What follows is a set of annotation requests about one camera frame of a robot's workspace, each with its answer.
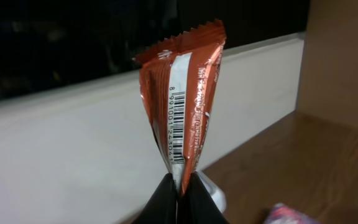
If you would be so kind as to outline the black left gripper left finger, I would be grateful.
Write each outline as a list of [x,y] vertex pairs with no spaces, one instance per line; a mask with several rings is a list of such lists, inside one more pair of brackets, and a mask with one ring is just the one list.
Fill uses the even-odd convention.
[[177,190],[167,173],[132,224],[176,224]]

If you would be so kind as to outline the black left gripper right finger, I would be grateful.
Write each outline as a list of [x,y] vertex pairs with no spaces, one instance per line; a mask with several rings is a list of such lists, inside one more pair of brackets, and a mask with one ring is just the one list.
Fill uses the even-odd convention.
[[202,181],[194,172],[190,176],[189,186],[179,201],[178,224],[228,224],[219,211]]

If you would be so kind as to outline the purple red tissue pack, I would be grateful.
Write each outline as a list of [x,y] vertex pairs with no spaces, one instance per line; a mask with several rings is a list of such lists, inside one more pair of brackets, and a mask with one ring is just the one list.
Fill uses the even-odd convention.
[[283,203],[277,203],[271,209],[264,224],[319,224],[319,222]]

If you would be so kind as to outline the brown snack bar wrapper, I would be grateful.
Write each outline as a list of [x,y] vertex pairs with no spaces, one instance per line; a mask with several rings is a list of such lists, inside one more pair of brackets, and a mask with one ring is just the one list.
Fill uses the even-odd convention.
[[223,22],[216,19],[134,58],[142,66],[140,95],[155,141],[180,195],[203,150],[225,42]]

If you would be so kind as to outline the white barcode scanner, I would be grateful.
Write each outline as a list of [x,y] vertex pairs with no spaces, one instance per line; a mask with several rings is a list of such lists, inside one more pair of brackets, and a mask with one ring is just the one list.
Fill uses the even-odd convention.
[[197,171],[196,173],[200,178],[200,180],[202,181],[203,185],[205,186],[206,190],[208,191],[209,195],[211,196],[213,202],[219,209],[219,211],[223,213],[227,205],[226,196],[224,192],[203,172]]

